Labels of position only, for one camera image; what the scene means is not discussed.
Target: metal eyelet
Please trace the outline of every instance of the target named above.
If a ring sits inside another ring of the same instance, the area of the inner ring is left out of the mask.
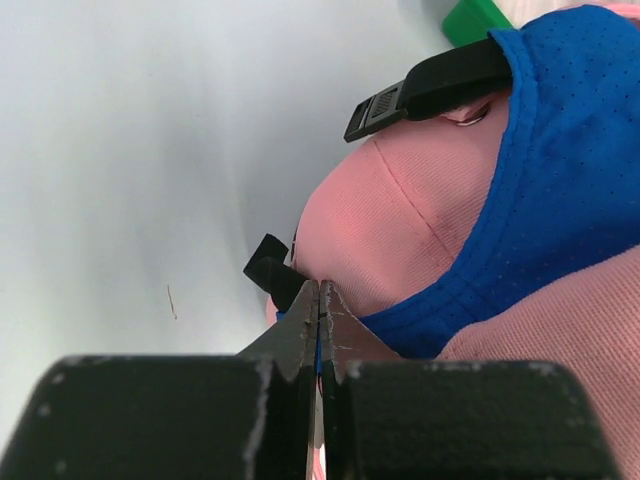
[[[484,117],[487,116],[487,114],[489,113],[489,111],[491,110],[491,106],[487,103],[484,107],[482,107],[480,110],[478,110],[478,112],[476,112],[475,116],[465,120],[464,122],[456,122],[456,126],[458,127],[468,127],[470,125],[475,125],[476,123],[478,123],[479,121],[481,121],[482,119],[484,119]]]

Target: buckle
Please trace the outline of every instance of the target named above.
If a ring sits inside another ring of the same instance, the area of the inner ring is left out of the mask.
[[[407,116],[404,108],[398,107],[398,99],[404,80],[360,103],[349,120],[344,139],[347,143],[378,132]]]

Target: green object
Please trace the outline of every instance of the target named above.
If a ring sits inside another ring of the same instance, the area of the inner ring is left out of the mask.
[[[460,0],[442,22],[442,31],[454,47],[487,38],[491,28],[513,28],[491,0]]]

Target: white table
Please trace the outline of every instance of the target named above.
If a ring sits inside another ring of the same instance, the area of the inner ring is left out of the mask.
[[[354,148],[356,103],[448,48],[453,4],[0,2],[0,450],[63,355],[260,334],[250,253]]]

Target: black webbing strap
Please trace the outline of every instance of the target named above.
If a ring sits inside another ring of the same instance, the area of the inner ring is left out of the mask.
[[[285,265],[289,249],[273,235],[265,235],[244,267],[244,274],[271,295],[278,311],[286,312],[300,292],[307,277]]]
[[[358,140],[403,118],[433,118],[511,82],[509,63],[491,38],[449,50],[420,62],[402,82],[360,103],[344,139]]]

